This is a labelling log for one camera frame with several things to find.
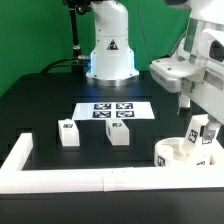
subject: green wall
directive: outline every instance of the green wall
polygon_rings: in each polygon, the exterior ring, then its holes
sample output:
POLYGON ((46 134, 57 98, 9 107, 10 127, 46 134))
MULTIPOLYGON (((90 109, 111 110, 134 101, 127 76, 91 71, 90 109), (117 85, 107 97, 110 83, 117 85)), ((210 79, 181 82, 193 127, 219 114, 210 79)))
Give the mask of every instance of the green wall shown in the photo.
MULTIPOLYGON (((138 20, 136 0, 120 0, 129 11, 130 46, 136 68, 148 70, 148 56, 138 20)), ((152 57, 166 55, 187 26, 188 13, 163 0, 139 0, 152 57)), ((83 53, 94 47, 93 13, 78 16, 83 53)), ((0 96, 22 75, 38 73, 47 64, 72 56, 70 17, 61 0, 1 0, 0 96)))

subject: black sticker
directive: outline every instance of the black sticker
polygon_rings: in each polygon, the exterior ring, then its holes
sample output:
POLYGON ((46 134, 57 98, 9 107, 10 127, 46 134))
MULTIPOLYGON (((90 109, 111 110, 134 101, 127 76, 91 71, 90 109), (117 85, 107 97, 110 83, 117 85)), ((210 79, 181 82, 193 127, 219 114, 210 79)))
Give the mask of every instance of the black sticker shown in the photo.
POLYGON ((64 124, 63 127, 64 127, 64 128, 72 128, 72 127, 73 127, 73 124, 64 124))
POLYGON ((158 166, 165 166, 166 165, 166 160, 163 159, 161 156, 158 156, 158 166))
POLYGON ((134 111, 117 111, 117 118, 135 117, 134 111))
POLYGON ((211 144, 211 143, 212 143, 212 140, 206 140, 202 138, 202 145, 211 144))
POLYGON ((195 143, 198 137, 198 132, 195 130, 191 129, 190 135, 188 137, 188 140, 191 141, 192 143, 195 143))
POLYGON ((122 110, 122 109, 133 109, 133 103, 117 103, 116 104, 116 109, 117 110, 122 110))
POLYGON ((118 50, 117 44, 114 40, 110 42, 110 45, 108 46, 107 50, 118 50))
POLYGON ((121 128, 122 127, 122 123, 113 123, 112 127, 114 127, 114 128, 121 128))
POLYGON ((94 110, 110 110, 111 103, 96 103, 94 104, 94 110))
POLYGON ((93 111, 93 118, 110 118, 110 111, 93 111))
POLYGON ((200 163, 197 163, 197 166, 204 166, 205 165, 205 161, 202 161, 200 163))
POLYGON ((111 138, 111 130, 110 130, 110 127, 108 127, 108 135, 109 135, 109 137, 111 138))

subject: printed marker sheet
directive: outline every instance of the printed marker sheet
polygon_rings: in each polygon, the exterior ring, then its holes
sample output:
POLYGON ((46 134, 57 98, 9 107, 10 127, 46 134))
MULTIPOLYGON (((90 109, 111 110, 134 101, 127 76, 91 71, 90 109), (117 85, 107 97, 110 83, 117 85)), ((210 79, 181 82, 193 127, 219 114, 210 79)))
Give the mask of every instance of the printed marker sheet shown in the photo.
POLYGON ((72 120, 154 119, 150 102, 77 103, 72 120))

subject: black tabletop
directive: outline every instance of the black tabletop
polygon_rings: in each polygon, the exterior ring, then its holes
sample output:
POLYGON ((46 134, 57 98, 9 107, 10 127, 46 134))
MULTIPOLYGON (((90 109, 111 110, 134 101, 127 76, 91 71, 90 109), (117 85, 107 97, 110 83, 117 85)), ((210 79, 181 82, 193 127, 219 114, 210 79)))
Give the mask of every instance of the black tabletop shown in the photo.
MULTIPOLYGON (((183 137, 191 116, 204 113, 194 103, 185 118, 177 111, 177 94, 148 72, 122 87, 87 84, 71 74, 25 75, 0 99, 0 161, 21 133, 31 132, 25 170, 153 166, 155 144, 183 137), (62 147, 58 120, 71 118, 77 103, 127 101, 149 101, 155 115, 124 120, 129 146, 111 145, 105 121, 86 120, 76 121, 80 147, 62 147)), ((0 195, 0 223, 223 223, 223 206, 223 189, 0 195)))

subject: white cube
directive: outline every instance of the white cube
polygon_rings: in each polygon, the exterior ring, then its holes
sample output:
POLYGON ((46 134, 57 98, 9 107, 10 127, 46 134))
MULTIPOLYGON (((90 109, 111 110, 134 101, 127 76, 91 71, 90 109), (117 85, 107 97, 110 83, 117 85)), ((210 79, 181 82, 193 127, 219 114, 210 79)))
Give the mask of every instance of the white cube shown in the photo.
POLYGON ((79 130, 73 120, 58 121, 59 135, 63 146, 79 146, 79 130))
POLYGON ((112 145, 129 145, 129 129, 121 119, 106 120, 106 134, 112 145))

